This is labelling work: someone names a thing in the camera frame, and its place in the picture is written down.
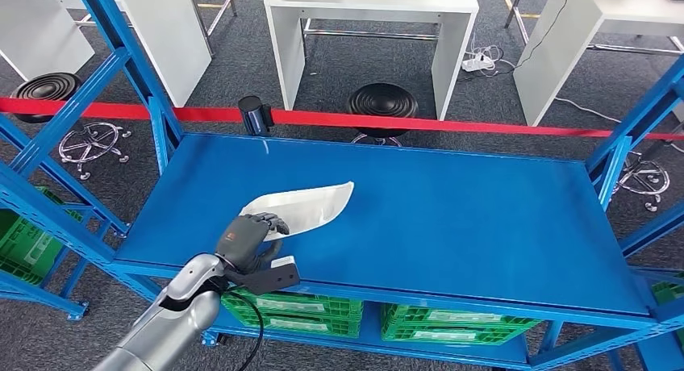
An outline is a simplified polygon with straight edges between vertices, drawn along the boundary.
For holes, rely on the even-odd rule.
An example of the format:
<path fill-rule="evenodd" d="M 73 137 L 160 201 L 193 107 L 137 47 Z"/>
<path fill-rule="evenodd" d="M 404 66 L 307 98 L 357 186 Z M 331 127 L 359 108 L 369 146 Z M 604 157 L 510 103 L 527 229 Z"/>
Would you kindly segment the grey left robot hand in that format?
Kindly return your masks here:
<path fill-rule="evenodd" d="M 263 264 L 270 262 L 279 253 L 282 240 L 273 240 L 263 252 L 258 252 L 271 232 L 289 235 L 286 222 L 272 213 L 239 215 L 232 220 L 222 234 L 215 249 L 215 255 L 227 262 L 236 272 L 254 273 Z"/>

